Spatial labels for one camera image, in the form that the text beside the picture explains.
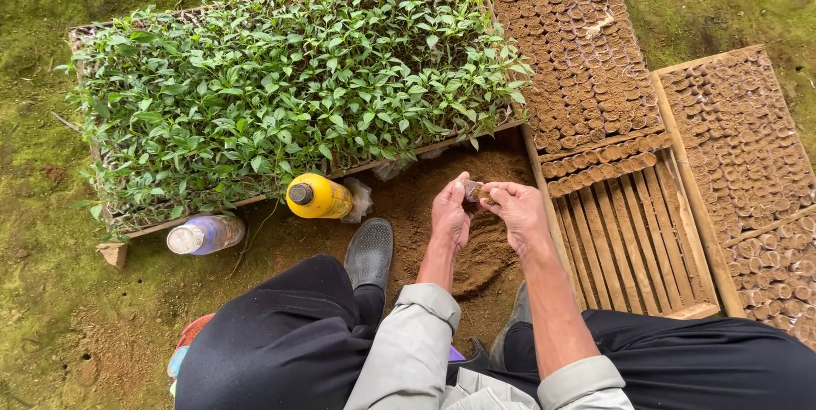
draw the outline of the black slip-on shoe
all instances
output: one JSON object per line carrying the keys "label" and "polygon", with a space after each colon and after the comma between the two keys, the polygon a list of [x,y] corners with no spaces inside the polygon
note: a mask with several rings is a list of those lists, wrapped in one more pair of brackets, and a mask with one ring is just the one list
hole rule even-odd
{"label": "black slip-on shoe", "polygon": [[357,229],[343,262],[352,289],[374,284],[385,291],[394,249],[394,233],[385,219],[369,219]]}
{"label": "black slip-on shoe", "polygon": [[522,281],[518,287],[510,318],[490,347],[490,365],[496,370],[507,371],[504,365],[504,340],[507,338],[507,331],[517,322],[533,323],[533,313],[530,310],[530,297],[527,295],[526,281]]}

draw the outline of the mossy ground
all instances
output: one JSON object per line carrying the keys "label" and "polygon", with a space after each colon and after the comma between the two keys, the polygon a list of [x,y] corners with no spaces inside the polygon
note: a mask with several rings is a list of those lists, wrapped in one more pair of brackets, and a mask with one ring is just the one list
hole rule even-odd
{"label": "mossy ground", "polygon": [[[155,3],[201,0],[0,0],[0,402],[9,408],[171,407],[164,376],[180,329],[280,271],[264,249],[235,276],[229,250],[177,257],[162,236],[139,239],[128,266],[95,254],[79,172],[87,146],[49,111],[75,77],[53,73],[68,58],[65,30]],[[808,152],[816,154],[814,0],[627,0],[652,69],[763,42]],[[46,175],[46,165],[65,176]],[[257,224],[271,211],[250,211]],[[28,255],[16,257],[20,250]]]}

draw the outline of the bottle cap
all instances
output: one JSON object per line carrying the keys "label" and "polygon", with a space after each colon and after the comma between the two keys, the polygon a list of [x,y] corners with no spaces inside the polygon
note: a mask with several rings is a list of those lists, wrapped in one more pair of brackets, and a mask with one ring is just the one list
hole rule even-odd
{"label": "bottle cap", "polygon": [[196,226],[184,224],[167,234],[167,247],[176,254],[195,252],[202,244],[204,244],[204,232]]}
{"label": "bottle cap", "polygon": [[289,191],[286,192],[289,195],[289,199],[292,200],[292,203],[299,204],[300,206],[305,206],[310,204],[314,199],[314,190],[309,184],[295,184],[289,187]]}

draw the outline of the yellow bottle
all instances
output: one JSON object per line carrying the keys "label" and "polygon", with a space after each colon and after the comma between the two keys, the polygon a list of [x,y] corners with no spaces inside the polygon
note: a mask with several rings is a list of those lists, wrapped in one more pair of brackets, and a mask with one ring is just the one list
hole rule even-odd
{"label": "yellow bottle", "polygon": [[339,219],[352,210],[352,193],[319,174],[301,174],[286,187],[286,204],[307,219]]}

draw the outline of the hand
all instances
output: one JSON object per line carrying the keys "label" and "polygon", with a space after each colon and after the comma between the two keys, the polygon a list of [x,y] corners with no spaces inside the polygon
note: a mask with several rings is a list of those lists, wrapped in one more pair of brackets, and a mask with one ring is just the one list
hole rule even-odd
{"label": "hand", "polygon": [[541,244],[553,240],[544,214],[544,200],[538,189],[515,182],[489,182],[482,189],[490,192],[496,204],[491,206],[484,198],[480,204],[507,224],[507,242],[522,263],[525,263],[531,248],[541,251]]}
{"label": "hand", "polygon": [[478,205],[469,207],[467,210],[462,207],[464,199],[462,181],[469,177],[468,172],[463,172],[456,179],[448,182],[442,192],[433,199],[431,241],[439,240],[443,244],[452,243],[454,255],[458,254],[468,243],[470,220],[480,208]]}

